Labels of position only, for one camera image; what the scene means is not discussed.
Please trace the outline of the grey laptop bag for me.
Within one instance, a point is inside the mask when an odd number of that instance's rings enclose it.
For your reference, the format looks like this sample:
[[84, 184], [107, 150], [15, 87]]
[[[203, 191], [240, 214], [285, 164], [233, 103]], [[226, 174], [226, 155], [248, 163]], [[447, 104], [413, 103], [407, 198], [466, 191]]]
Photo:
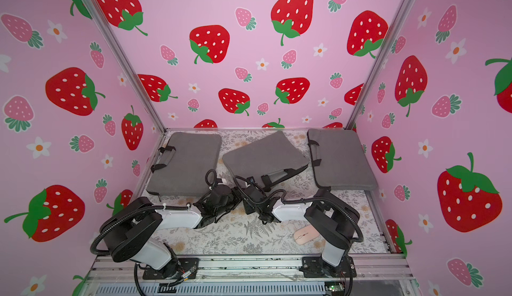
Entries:
[[252, 177], [265, 192], [302, 173], [309, 165], [309, 160], [282, 131], [234, 149], [223, 155], [222, 160], [233, 177]]
[[217, 167], [221, 149], [218, 134], [173, 133], [159, 148], [147, 192], [159, 196], [200, 197], [209, 190], [206, 173]]
[[307, 139], [318, 188], [330, 191], [373, 191], [378, 188], [356, 132], [310, 129]]

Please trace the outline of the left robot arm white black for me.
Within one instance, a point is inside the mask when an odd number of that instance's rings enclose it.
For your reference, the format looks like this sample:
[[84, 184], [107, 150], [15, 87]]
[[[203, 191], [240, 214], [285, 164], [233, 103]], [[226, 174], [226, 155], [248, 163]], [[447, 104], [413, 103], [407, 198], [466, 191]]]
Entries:
[[217, 223], [238, 206], [240, 195], [225, 185], [215, 170], [206, 173], [205, 181], [207, 193], [185, 206], [154, 205], [146, 197], [137, 198], [101, 226], [90, 251], [97, 256], [109, 256], [116, 263], [135, 262], [135, 288], [140, 295], [144, 295], [139, 282], [140, 270], [168, 279], [168, 287], [188, 280], [197, 271], [198, 259], [181, 261], [168, 244], [152, 236], [163, 229], [204, 228]]

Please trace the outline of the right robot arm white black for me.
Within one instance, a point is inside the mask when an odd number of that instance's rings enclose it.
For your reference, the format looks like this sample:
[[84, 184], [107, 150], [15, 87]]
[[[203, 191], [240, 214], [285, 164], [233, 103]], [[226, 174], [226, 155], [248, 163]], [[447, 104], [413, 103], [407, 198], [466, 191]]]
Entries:
[[278, 189], [266, 195], [254, 179], [236, 176], [238, 196], [245, 213], [256, 213], [263, 224], [306, 221], [325, 240], [319, 257], [304, 257], [299, 268], [307, 278], [357, 276], [349, 251], [354, 243], [364, 240], [358, 225], [360, 214], [326, 189], [312, 197], [287, 199], [287, 192]]

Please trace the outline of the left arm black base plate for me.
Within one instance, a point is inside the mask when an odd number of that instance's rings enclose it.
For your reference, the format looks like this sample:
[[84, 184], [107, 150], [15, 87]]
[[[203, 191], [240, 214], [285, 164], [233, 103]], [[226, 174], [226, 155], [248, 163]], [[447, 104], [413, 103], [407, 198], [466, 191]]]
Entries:
[[143, 280], [159, 280], [179, 278], [195, 279], [199, 267], [199, 258], [195, 257], [179, 257], [172, 260], [162, 269], [156, 270], [148, 267], [143, 273]]

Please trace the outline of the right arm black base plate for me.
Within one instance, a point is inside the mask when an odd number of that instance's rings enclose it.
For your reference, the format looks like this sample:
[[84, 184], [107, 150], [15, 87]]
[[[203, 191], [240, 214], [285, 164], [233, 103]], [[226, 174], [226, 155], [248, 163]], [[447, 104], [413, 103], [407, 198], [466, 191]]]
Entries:
[[355, 278], [357, 272], [353, 259], [343, 257], [338, 266], [329, 265], [321, 257], [303, 257], [302, 266], [299, 268], [306, 278]]

